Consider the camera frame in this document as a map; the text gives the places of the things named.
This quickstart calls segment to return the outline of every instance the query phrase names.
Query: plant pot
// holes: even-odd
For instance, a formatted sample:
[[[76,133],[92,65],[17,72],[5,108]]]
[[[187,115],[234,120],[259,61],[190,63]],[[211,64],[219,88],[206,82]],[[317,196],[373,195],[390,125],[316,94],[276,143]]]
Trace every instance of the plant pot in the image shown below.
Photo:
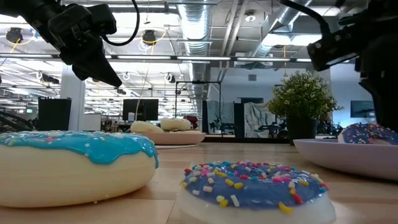
[[[287,130],[289,132],[289,143],[294,146],[294,139],[315,139],[318,120],[287,118]]]

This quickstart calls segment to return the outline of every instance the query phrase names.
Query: potted plant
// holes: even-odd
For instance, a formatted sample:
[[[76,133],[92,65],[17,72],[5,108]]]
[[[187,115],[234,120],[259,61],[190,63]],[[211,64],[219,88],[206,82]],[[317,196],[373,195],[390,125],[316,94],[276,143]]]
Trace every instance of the potted plant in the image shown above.
[[[295,72],[282,86],[274,88],[274,98],[268,102],[268,109],[277,116],[287,118],[287,129],[291,145],[294,139],[314,139],[317,119],[337,106],[323,78],[312,72]]]

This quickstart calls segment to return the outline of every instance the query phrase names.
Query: toy donut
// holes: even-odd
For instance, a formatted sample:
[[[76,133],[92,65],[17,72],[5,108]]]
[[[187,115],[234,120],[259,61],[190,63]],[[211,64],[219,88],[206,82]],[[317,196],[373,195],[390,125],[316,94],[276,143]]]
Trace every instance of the toy donut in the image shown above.
[[[185,223],[335,221],[328,187],[317,174],[252,162],[211,162],[185,169],[177,198]]]
[[[0,135],[0,206],[96,202],[137,190],[158,167],[138,134],[36,131]]]
[[[398,134],[377,124],[352,124],[338,136],[339,143],[397,145]]]

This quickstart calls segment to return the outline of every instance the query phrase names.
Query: green plant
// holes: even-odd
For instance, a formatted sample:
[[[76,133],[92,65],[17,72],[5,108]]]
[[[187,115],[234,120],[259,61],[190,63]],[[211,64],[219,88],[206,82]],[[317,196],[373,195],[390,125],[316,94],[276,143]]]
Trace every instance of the green plant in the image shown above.
[[[282,86],[273,89],[268,102],[271,113],[288,118],[318,119],[333,110],[341,110],[323,78],[312,72],[295,72]]]

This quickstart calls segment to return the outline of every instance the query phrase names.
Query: desk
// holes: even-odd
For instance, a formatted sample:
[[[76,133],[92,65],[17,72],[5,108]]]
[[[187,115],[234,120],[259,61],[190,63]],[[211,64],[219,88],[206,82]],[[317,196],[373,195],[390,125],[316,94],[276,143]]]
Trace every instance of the desk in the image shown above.
[[[201,144],[159,150],[159,160],[153,179],[133,193],[97,204],[33,210],[0,208],[1,223],[182,224],[175,197],[183,169],[204,161],[238,160],[280,162],[319,174],[330,188],[336,224],[398,223],[398,184],[319,167],[285,144]]]

